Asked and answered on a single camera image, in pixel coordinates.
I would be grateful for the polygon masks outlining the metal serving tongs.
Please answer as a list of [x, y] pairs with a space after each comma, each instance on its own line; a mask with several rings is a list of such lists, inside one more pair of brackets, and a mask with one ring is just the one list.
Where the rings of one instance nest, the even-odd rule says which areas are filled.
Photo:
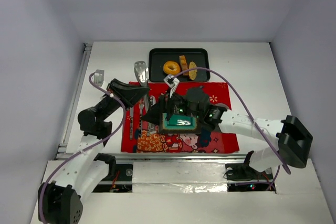
[[[149, 69], [145, 61], [136, 61], [134, 63], [134, 74], [140, 86], [147, 88], [149, 87], [148, 85]], [[144, 105], [145, 105], [145, 111], [148, 112], [151, 105], [149, 93], [147, 93], [144, 96]]]

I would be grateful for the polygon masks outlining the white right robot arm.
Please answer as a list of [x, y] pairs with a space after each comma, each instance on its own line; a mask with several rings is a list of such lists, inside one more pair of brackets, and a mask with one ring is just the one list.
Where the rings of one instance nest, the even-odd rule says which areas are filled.
[[313, 140], [295, 116], [288, 115], [283, 120], [253, 119], [212, 104], [199, 87], [189, 88], [185, 95], [167, 90], [141, 120], [156, 125], [163, 134], [198, 134], [207, 130], [264, 141], [266, 148], [249, 151], [244, 160], [245, 165], [258, 172], [280, 165], [305, 168]]

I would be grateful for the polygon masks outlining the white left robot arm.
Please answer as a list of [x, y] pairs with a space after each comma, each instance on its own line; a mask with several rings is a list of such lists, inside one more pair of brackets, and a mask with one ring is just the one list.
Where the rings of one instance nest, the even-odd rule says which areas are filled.
[[42, 223], [78, 223], [83, 202], [97, 184], [113, 173], [113, 156], [102, 154], [107, 141], [117, 132], [108, 118], [118, 108], [135, 106], [149, 87], [113, 79], [101, 100], [78, 114], [83, 132], [79, 147], [41, 184], [38, 191], [38, 218]]

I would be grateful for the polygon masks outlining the brown bread slice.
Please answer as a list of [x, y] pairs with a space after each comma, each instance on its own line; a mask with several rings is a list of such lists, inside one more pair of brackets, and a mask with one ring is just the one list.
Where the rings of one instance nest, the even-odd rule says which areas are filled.
[[179, 56], [181, 71], [185, 71], [188, 69], [188, 64], [184, 55]]

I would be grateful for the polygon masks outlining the pale bread slice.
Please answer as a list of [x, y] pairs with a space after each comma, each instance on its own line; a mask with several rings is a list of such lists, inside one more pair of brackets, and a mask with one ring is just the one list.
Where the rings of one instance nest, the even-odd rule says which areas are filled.
[[197, 65], [195, 62], [191, 61], [189, 64], [189, 72], [188, 72], [188, 77], [190, 80], [194, 81], [197, 77]]

